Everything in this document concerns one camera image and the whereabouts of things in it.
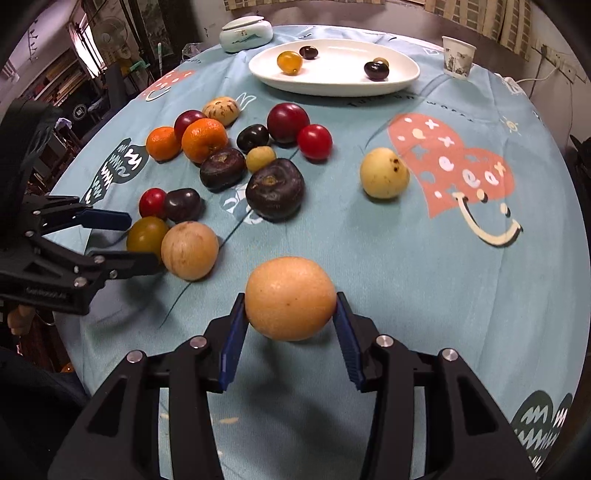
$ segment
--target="small fruit on plate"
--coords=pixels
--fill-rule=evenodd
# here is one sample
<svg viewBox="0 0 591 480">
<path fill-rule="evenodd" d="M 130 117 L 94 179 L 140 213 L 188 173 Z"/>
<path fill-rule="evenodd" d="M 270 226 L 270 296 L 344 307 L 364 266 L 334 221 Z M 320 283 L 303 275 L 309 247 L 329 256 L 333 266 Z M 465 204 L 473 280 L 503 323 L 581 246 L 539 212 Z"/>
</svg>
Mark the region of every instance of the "small fruit on plate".
<svg viewBox="0 0 591 480">
<path fill-rule="evenodd" d="M 365 193 L 375 199 L 393 199 L 408 187 L 410 172 L 389 148 L 376 148 L 364 158 L 359 170 Z"/>
<path fill-rule="evenodd" d="M 278 103 L 267 116 L 267 129 L 277 143 L 296 141 L 300 130 L 310 124 L 306 111 L 295 103 Z"/>
<path fill-rule="evenodd" d="M 187 110 L 178 116 L 174 123 L 174 134 L 176 135 L 179 143 L 181 143 L 184 131 L 187 129 L 187 127 L 200 118 L 207 118 L 207 115 L 205 115 L 203 112 L 200 112 L 199 110 Z"/>
<path fill-rule="evenodd" d="M 385 63 L 385 64 L 386 64 L 386 66 L 387 66 L 388 68 L 390 68 L 390 63 L 389 63 L 389 62 L 388 62 L 388 60 L 386 60 L 385 58 L 382 58 L 382 57 L 375 57 L 375 58 L 374 58 L 374 62 L 377 62 L 377 63 Z"/>
<path fill-rule="evenodd" d="M 269 143 L 269 130 L 265 125 L 249 125 L 236 137 L 236 146 L 244 153 L 250 152 L 255 147 L 262 147 Z"/>
<path fill-rule="evenodd" d="M 146 139 L 146 150 L 156 161 L 168 161 L 181 151 L 181 144 L 174 134 L 173 127 L 158 127 Z"/>
<path fill-rule="evenodd" d="M 168 225 L 158 217 L 144 217 L 135 222 L 127 235 L 129 252 L 151 252 L 161 261 L 160 246 Z"/>
<path fill-rule="evenodd" d="M 286 75 L 297 75 L 304 60 L 294 51 L 284 51 L 277 57 L 277 66 Z"/>
<path fill-rule="evenodd" d="M 217 97 L 203 107 L 203 113 L 227 127 L 238 118 L 240 108 L 233 98 Z"/>
<path fill-rule="evenodd" d="M 300 207 L 306 184 L 297 167 L 278 158 L 254 172 L 246 185 L 246 201 L 265 220 L 283 220 Z"/>
<path fill-rule="evenodd" d="M 308 125 L 297 135 L 297 145 L 308 160 L 326 160 L 332 150 L 332 137 L 322 125 Z"/>
<path fill-rule="evenodd" d="M 318 56 L 318 50 L 311 45 L 300 48 L 300 55 L 306 60 L 314 60 Z"/>
<path fill-rule="evenodd" d="M 226 147 L 208 156 L 201 164 L 199 177 L 206 188 L 220 192 L 238 183 L 245 172 L 246 162 L 242 152 Z"/>
<path fill-rule="evenodd" d="M 164 213 L 164 199 L 166 192 L 163 189 L 148 189 L 139 199 L 139 214 L 142 217 L 158 217 L 166 220 Z"/>
<path fill-rule="evenodd" d="M 187 127 L 183 134 L 183 151 L 187 158 L 201 165 L 214 152 L 228 144 L 224 126 L 212 118 L 202 118 Z"/>
<path fill-rule="evenodd" d="M 363 69 L 369 77 L 369 80 L 373 80 L 374 82 L 385 80 L 390 74 L 388 65 L 381 61 L 369 61 L 365 64 Z"/>
<path fill-rule="evenodd" d="M 277 158 L 271 147 L 256 147 L 250 150 L 246 156 L 246 167 L 251 173 L 267 166 Z"/>
<path fill-rule="evenodd" d="M 194 189 L 172 190 L 164 199 L 164 213 L 176 223 L 196 220 L 202 209 L 203 202 Z"/>
<path fill-rule="evenodd" d="M 213 268 L 219 242 L 207 225 L 183 222 L 172 227 L 162 241 L 162 261 L 166 269 L 179 278 L 194 281 Z"/>
<path fill-rule="evenodd" d="M 336 289 L 316 262 L 281 257 L 256 267 L 246 283 L 246 316 L 273 340 L 305 340 L 322 330 L 336 308 Z"/>
</svg>

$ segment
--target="tangerine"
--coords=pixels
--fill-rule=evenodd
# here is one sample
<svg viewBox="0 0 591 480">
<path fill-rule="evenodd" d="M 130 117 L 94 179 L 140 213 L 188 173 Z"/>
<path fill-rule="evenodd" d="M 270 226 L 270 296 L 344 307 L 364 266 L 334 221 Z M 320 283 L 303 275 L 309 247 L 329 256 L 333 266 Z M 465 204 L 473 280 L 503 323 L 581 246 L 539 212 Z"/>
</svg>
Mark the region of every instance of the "tangerine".
<svg viewBox="0 0 591 480">
<path fill-rule="evenodd" d="M 202 118 L 187 127 L 181 144 L 187 158 L 201 165 L 209 155 L 228 144 L 228 134 L 219 121 Z"/>
<path fill-rule="evenodd" d="M 172 160 L 181 151 L 180 142 L 173 127 L 158 127 L 146 139 L 146 150 L 156 161 Z"/>
</svg>

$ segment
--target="light blue tablecloth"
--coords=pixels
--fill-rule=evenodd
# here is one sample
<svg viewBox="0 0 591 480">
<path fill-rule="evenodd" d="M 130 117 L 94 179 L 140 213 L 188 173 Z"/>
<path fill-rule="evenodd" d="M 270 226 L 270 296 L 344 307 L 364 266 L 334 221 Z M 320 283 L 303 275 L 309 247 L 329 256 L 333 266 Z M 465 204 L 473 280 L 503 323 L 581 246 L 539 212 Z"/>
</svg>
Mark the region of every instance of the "light blue tablecloth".
<svg viewBox="0 0 591 480">
<path fill-rule="evenodd" d="M 338 99 L 288 94 L 250 75 L 249 60 L 264 48 L 327 37 L 402 51 L 419 63 L 421 77 L 396 95 Z M 242 105 L 228 129 L 232 139 L 247 125 L 264 124 L 283 101 L 300 104 L 313 123 L 331 131 L 335 149 L 326 164 L 276 148 L 306 180 L 307 196 L 293 220 L 268 223 L 248 212 L 247 179 L 211 194 L 183 154 L 166 164 L 147 159 L 142 145 L 152 129 L 172 125 L 181 112 L 217 96 Z M 413 170 L 396 202 L 373 203 L 362 193 L 359 165 L 376 147 L 396 148 Z M 589 254 L 556 144 L 527 97 L 498 76 L 475 66 L 468 82 L 456 80 L 443 73 L 438 51 L 391 34 L 336 27 L 277 27 L 268 46 L 234 55 L 214 47 L 118 113 L 53 193 L 78 195 L 137 219 L 138 199 L 149 187 L 195 188 L 207 201 L 202 221 L 225 243 L 206 281 L 186 288 L 168 273 L 112 281 L 88 316 L 59 316 L 76 372 L 91 392 L 128 351 L 170 351 L 227 314 L 261 262 L 299 255 L 328 272 L 355 312 L 409 348 L 458 349 L 513 419 L 532 461 L 539 465 L 548 454 L 583 365 Z M 479 189 L 488 202 L 479 201 Z M 498 236 L 516 220 L 523 231 L 504 246 L 487 244 L 469 228 L 454 192 L 466 195 L 473 228 Z M 505 207 L 510 218 L 499 212 Z M 125 245 L 116 242 L 120 234 L 93 232 L 90 242 L 89 235 L 74 228 L 53 238 L 78 251 L 87 244 Z M 418 395 L 415 476 L 424 461 L 421 400 Z M 170 477 L 166 404 L 163 394 L 161 469 Z M 226 478 L 358 478 L 373 404 L 373 395 L 359 394 L 349 382 L 332 324 L 300 343 L 272 342 L 250 330 L 236 381 L 223 396 L 210 396 Z"/>
</svg>

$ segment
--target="white plate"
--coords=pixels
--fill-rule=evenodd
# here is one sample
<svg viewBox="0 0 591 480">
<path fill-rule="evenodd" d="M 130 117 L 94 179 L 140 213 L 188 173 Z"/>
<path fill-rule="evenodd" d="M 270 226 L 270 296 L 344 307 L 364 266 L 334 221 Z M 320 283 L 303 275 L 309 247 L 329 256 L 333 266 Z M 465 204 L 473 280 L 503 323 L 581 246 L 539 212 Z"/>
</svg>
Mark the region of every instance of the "white plate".
<svg viewBox="0 0 591 480">
<path fill-rule="evenodd" d="M 304 60 L 298 75 L 286 75 L 277 66 L 277 56 L 287 50 L 298 52 L 311 45 L 318 49 L 314 60 Z M 376 57 L 388 60 L 390 74 L 381 82 L 369 80 L 363 66 Z M 248 64 L 251 73 L 279 90 L 305 95 L 364 97 L 384 95 L 406 88 L 418 79 L 417 63 L 399 51 L 357 40 L 322 38 L 301 40 L 268 48 Z"/>
</svg>

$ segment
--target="person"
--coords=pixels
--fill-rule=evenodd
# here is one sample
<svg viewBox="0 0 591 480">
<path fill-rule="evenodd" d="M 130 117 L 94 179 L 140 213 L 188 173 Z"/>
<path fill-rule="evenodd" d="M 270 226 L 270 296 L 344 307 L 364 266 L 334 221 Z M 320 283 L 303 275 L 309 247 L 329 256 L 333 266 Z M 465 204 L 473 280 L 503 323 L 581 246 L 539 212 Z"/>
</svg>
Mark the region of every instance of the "person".
<svg viewBox="0 0 591 480">
<path fill-rule="evenodd" d="M 13 335 L 31 330 L 35 308 L 7 315 Z M 0 348 L 0 478 L 47 480 L 66 434 L 88 402 L 76 373 L 51 373 Z"/>
</svg>

